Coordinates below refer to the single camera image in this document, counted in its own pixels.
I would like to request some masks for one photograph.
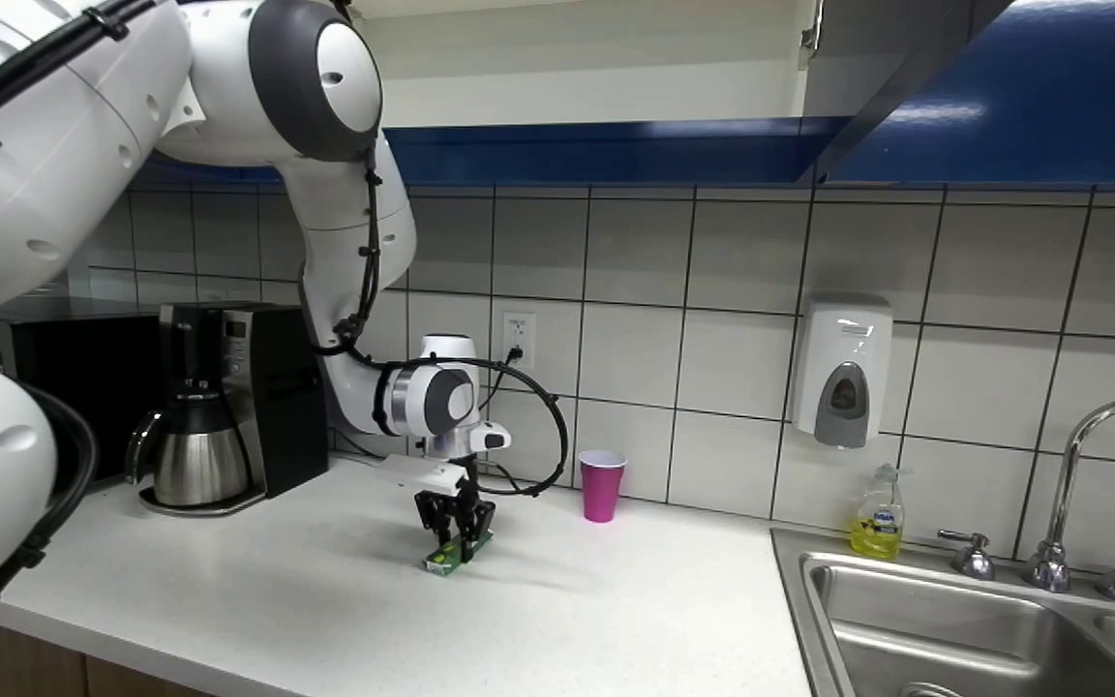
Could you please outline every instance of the soap dispenser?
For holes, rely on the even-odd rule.
[[[813,300],[801,326],[794,431],[837,450],[865,450],[879,435],[890,339],[886,300]]]

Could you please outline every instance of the yellow bottle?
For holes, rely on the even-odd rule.
[[[901,489],[898,489],[901,467],[898,466],[879,466],[854,520],[848,525],[853,555],[861,558],[898,558],[901,555]]]

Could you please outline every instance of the coffee maker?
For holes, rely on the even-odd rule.
[[[159,330],[168,405],[147,415],[126,450],[133,473],[153,473],[138,490],[147,507],[233,513],[330,467],[326,391],[302,311],[162,307]]]

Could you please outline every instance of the sink faucet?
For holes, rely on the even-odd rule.
[[[1028,579],[1053,591],[1068,588],[1068,564],[1066,564],[1066,520],[1068,520],[1068,489],[1074,489],[1074,473],[1081,460],[1081,446],[1086,440],[1086,435],[1103,423],[1115,419],[1115,404],[1103,404],[1101,409],[1085,415],[1068,440],[1066,440],[1066,458],[1059,458],[1059,477],[1057,477],[1057,497],[1053,497],[1053,520],[1050,520],[1050,534],[1039,544],[1034,560],[1028,560]]]

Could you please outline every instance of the kitchen counter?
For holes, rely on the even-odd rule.
[[[412,489],[334,473],[233,520],[151,513],[110,489],[0,605],[0,628],[205,693],[805,697],[769,534],[752,520],[572,490],[499,498],[453,577]]]

